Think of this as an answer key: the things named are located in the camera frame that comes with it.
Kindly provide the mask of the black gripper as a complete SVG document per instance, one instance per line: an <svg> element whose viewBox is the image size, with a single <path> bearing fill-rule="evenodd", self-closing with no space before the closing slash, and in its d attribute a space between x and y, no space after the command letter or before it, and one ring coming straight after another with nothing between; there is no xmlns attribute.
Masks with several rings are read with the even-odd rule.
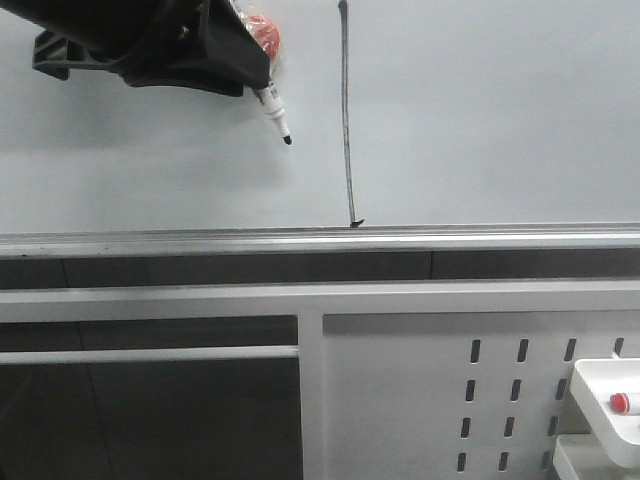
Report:
<svg viewBox="0 0 640 480"><path fill-rule="evenodd" d="M66 80L104 71L131 87L181 87L231 97L263 89L270 58L228 1L12 1L42 27L35 70Z"/></svg>

